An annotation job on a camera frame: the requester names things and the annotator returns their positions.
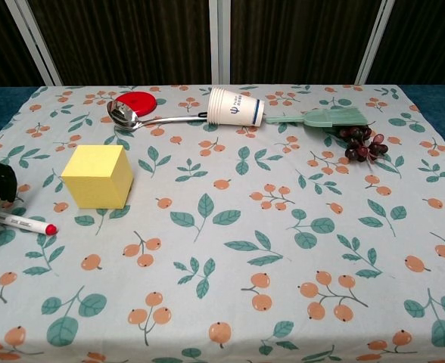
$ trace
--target artificial grape cluster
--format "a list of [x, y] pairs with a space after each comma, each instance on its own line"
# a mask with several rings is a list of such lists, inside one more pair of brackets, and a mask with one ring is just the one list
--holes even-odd
[[343, 127], [338, 130], [338, 137], [347, 142], [345, 156], [349, 160], [376, 160], [387, 153], [387, 145], [382, 144], [384, 136], [377, 134], [369, 146], [366, 141], [371, 138], [372, 130], [368, 126]]

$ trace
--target white marker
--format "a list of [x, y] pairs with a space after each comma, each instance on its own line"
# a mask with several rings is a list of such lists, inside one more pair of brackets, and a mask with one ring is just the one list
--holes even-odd
[[55, 225], [36, 221], [35, 219], [28, 219], [24, 217], [15, 216], [13, 214], [0, 212], [0, 223], [5, 225], [12, 225], [20, 229], [25, 229], [27, 231], [47, 234], [52, 236], [57, 234], [58, 229]]

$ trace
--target white paper cup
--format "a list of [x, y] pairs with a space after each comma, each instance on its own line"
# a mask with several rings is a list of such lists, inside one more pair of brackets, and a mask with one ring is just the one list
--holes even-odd
[[264, 101], [214, 87], [209, 97], [207, 122], [217, 125], [261, 125]]

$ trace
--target tablecloth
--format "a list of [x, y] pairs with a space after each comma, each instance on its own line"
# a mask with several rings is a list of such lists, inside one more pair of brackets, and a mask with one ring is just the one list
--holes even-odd
[[[42, 87], [0, 132], [16, 171], [0, 210], [0, 360], [445, 360], [445, 142], [395, 85], [224, 85], [268, 116], [358, 107], [389, 151], [348, 163], [331, 130], [114, 128], [106, 103], [205, 111], [210, 85]], [[123, 209], [78, 209], [78, 144], [122, 145]]]

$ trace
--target plastic spatula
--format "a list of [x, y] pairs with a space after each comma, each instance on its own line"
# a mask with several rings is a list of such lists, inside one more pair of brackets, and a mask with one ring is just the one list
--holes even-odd
[[264, 120], [267, 123], [304, 123], [312, 127], [361, 126], [368, 123], [356, 107], [312, 110], [301, 116], [265, 116]]

